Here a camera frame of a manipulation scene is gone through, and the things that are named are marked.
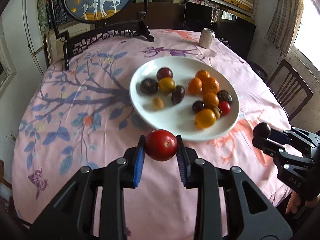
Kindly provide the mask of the person's right hand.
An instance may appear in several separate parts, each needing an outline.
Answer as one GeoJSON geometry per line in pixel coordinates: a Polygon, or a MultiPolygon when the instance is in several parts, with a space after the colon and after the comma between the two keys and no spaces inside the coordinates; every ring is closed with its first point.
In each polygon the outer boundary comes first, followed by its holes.
{"type": "MultiPolygon", "coordinates": [[[[319,196],[317,196],[311,201],[305,201],[304,205],[306,207],[313,208],[317,205],[318,202],[319,202],[319,196]]],[[[300,198],[300,196],[295,191],[292,191],[285,213],[296,214],[298,211],[298,207],[300,206],[301,203],[302,203],[302,199],[300,198]]]]}

